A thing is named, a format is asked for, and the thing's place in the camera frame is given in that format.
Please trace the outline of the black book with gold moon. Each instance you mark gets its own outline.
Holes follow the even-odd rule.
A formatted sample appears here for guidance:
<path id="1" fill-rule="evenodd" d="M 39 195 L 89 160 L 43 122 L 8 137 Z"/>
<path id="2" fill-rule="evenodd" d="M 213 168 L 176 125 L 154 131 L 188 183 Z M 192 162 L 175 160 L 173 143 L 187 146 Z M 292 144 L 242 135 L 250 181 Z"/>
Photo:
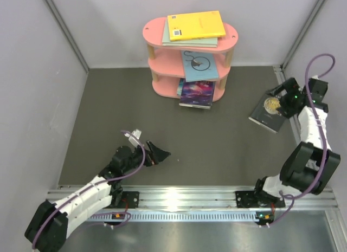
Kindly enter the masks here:
<path id="1" fill-rule="evenodd" d="M 277 96 L 264 94 L 248 119 L 273 133 L 278 133 L 286 120 L 277 110 L 279 107 Z"/>

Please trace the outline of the teal ocean cover book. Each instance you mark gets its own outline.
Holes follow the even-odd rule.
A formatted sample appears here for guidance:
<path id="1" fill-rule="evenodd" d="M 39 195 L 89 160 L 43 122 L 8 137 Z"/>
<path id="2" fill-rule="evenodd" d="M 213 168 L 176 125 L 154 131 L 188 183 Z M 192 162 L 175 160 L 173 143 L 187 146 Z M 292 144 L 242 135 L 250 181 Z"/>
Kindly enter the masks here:
<path id="1" fill-rule="evenodd" d="M 179 83 L 178 83 L 178 87 L 177 87 L 177 95 L 181 96 L 182 94 L 182 89 L 183 89 L 183 85 L 185 83 L 185 78 L 180 78 Z"/>

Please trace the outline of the purple blue cover book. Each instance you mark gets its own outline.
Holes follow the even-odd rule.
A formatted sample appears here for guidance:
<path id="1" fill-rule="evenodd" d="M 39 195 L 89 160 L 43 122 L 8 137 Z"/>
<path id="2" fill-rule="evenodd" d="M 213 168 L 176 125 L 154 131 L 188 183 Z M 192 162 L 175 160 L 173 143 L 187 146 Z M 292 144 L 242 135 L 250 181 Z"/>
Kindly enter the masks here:
<path id="1" fill-rule="evenodd" d="M 183 107 L 211 109 L 214 89 L 215 82 L 213 81 L 185 82 L 182 87 L 179 105 Z"/>

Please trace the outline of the light blue thin book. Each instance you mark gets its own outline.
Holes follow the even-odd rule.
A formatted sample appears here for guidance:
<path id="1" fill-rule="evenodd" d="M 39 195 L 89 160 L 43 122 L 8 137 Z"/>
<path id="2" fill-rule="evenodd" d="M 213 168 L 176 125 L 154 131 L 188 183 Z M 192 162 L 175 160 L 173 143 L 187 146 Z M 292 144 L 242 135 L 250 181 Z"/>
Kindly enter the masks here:
<path id="1" fill-rule="evenodd" d="M 219 78 L 213 54 L 185 50 L 181 51 L 181 56 L 187 82 Z"/>

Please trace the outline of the grey-green book with black circle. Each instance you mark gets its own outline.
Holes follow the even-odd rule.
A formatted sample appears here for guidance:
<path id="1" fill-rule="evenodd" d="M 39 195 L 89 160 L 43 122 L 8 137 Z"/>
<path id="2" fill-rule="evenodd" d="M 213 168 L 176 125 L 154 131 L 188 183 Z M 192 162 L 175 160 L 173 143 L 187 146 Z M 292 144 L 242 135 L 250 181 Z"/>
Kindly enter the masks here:
<path id="1" fill-rule="evenodd" d="M 216 48 L 218 44 L 218 38 L 204 38 L 195 40 L 181 40 L 181 41 L 171 41 L 169 36 L 168 21 L 165 21 L 162 45 L 172 46 L 172 47 L 202 47 L 202 48 Z"/>

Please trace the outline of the yellow book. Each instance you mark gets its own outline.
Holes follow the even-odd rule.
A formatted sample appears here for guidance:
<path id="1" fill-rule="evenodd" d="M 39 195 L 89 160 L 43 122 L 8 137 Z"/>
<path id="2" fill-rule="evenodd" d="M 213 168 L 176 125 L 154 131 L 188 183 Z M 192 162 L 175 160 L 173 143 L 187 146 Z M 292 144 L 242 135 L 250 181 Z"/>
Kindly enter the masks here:
<path id="1" fill-rule="evenodd" d="M 226 35 L 219 11 L 168 15 L 171 41 L 219 38 Z"/>

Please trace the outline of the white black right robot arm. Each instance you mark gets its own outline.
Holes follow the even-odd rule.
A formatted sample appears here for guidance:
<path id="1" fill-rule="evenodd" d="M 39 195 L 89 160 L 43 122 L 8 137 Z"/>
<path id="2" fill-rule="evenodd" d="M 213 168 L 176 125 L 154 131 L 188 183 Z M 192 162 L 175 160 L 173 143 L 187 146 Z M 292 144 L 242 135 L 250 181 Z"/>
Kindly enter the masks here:
<path id="1" fill-rule="evenodd" d="M 268 90 L 249 117 L 271 131 L 286 118 L 298 117 L 300 143 L 276 176 L 258 179 L 254 190 L 236 191 L 238 208 L 285 207 L 284 199 L 305 194 L 320 194 L 340 163 L 332 152 L 326 134 L 328 105 L 323 103 L 327 82 L 315 78 L 300 88 L 291 77 Z"/>

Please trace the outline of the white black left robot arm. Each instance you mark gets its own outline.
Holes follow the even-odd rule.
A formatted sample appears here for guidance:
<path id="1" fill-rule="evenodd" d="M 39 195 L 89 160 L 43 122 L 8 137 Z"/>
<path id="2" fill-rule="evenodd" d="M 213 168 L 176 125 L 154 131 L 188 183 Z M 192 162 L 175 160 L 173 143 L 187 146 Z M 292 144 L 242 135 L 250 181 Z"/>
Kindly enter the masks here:
<path id="1" fill-rule="evenodd" d="M 146 144 L 136 141 L 134 148 L 117 148 L 109 164 L 85 186 L 58 201 L 41 203 L 24 233 L 32 248 L 59 251 L 75 229 L 96 212 L 119 206 L 123 200 L 121 181 L 124 178 L 170 156 L 170 152 L 151 141 Z"/>

